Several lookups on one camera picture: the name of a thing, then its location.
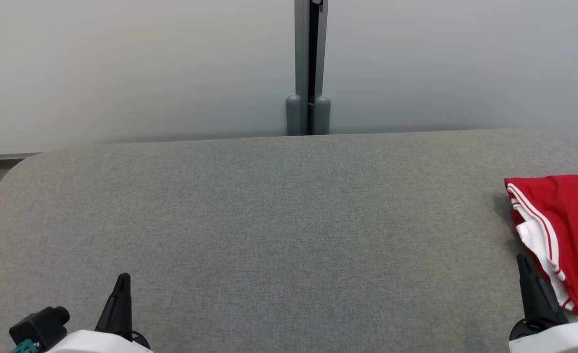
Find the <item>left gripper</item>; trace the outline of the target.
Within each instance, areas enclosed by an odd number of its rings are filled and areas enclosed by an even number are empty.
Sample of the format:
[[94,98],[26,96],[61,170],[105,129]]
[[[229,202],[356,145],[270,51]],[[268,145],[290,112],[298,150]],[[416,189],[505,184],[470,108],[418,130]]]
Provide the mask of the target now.
[[132,339],[131,276],[122,273],[106,300],[95,331],[78,330],[60,340],[48,353],[151,353]]

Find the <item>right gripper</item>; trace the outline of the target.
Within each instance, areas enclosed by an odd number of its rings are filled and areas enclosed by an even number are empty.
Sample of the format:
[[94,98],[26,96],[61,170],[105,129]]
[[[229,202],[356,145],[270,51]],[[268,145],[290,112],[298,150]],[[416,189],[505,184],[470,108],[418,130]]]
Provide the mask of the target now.
[[552,327],[509,342],[511,353],[578,353],[578,322],[569,323],[550,284],[526,253],[516,256],[524,319],[518,327]]

